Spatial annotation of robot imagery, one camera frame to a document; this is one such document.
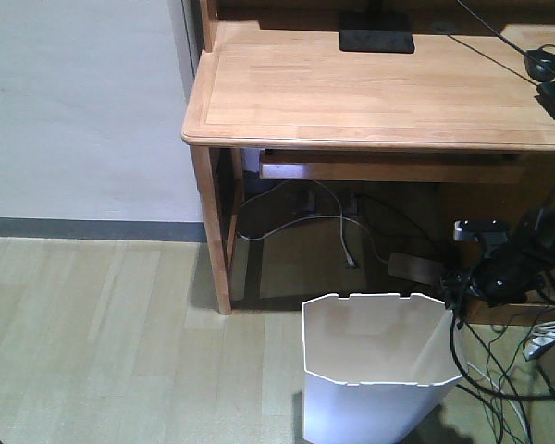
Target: desk drawer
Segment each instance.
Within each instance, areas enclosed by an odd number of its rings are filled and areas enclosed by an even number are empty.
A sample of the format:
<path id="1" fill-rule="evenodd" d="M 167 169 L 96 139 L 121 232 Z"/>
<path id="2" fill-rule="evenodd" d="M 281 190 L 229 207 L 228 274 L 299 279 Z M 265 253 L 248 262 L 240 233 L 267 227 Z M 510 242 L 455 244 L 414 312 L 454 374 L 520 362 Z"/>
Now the desk drawer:
<path id="1" fill-rule="evenodd" d="M 401 182 L 518 183 L 525 155 L 371 154 L 265 150 L 260 175 L 266 179 Z"/>

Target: wooden desk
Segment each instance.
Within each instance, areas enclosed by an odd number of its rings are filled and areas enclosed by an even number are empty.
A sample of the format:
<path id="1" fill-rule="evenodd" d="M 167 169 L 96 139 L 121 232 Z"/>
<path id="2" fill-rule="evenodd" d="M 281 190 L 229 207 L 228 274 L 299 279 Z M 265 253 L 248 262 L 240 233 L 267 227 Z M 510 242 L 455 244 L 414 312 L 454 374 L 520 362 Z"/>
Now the wooden desk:
<path id="1" fill-rule="evenodd" d="M 182 136 L 202 195 L 221 313 L 230 313 L 240 148 L 279 149 L 282 166 L 299 166 L 282 168 L 290 171 L 284 178 L 325 179 L 325 168 L 312 160 L 320 152 L 335 156 L 317 161 L 328 164 L 327 179 L 354 179 L 352 153 L 363 171 L 358 179 L 541 178 L 545 183 L 533 188 L 542 189 L 542 200 L 555 187 L 555 122 L 535 100 L 522 56 L 460 9 L 413 12 L 412 55 L 341 52 L 334 11 L 233 9 L 221 19 L 216 12 L 203 1 L 208 51 Z M 555 12 L 492 17 L 523 48 L 555 43 Z M 436 35 L 436 21 L 460 31 Z M 490 160 L 482 164 L 474 154 Z M 514 154 L 515 162 L 504 154 Z"/>

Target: computer mouse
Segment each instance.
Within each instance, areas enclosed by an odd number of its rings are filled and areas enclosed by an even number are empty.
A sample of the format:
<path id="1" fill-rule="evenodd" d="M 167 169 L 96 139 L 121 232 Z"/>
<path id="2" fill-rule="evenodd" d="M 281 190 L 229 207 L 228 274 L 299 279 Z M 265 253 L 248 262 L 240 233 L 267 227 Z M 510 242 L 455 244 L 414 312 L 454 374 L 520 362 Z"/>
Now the computer mouse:
<path id="1" fill-rule="evenodd" d="M 552 81 L 555 79 L 555 55 L 543 49 L 529 49 L 526 51 L 524 67 L 533 80 Z"/>

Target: desk leg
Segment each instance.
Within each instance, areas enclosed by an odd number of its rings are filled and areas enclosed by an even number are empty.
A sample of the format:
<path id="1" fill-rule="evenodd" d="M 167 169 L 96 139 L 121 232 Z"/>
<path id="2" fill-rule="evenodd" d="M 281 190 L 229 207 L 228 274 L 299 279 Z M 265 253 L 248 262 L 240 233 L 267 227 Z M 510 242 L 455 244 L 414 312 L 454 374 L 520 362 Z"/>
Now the desk leg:
<path id="1" fill-rule="evenodd" d="M 191 159 L 202 199 L 218 311 L 229 315 L 230 265 L 236 239 L 237 211 L 242 200 L 240 151 L 192 146 Z"/>

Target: wooden floor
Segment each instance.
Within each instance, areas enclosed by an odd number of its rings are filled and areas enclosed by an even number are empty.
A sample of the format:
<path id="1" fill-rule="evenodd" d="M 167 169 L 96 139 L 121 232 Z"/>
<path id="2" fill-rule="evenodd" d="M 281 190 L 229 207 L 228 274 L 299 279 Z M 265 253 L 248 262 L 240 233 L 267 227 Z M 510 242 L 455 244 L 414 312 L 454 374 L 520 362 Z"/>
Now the wooden floor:
<path id="1" fill-rule="evenodd" d="M 304 443 L 301 313 L 223 317 L 212 286 L 205 245 L 0 239 L 0 438 Z M 531 375 L 518 359 L 513 376 Z M 536 442 L 555 443 L 555 406 L 529 412 Z M 490 442 L 478 401 L 454 390 L 403 444 Z"/>

